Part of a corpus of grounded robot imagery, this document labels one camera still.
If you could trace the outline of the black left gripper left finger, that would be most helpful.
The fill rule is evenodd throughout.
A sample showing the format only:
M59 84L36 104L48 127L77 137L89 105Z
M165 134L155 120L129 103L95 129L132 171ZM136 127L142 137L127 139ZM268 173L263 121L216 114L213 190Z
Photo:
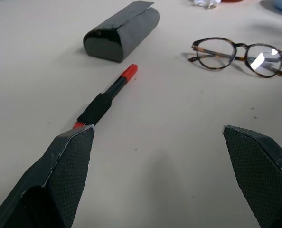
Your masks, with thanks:
M70 228L84 191L94 127L58 135L0 206L0 228Z

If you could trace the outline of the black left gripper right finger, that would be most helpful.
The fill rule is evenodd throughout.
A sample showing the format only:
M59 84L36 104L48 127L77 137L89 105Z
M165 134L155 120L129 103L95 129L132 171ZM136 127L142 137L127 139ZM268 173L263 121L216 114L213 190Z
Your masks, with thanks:
M282 228L282 148L271 137L226 125L235 178L262 228Z

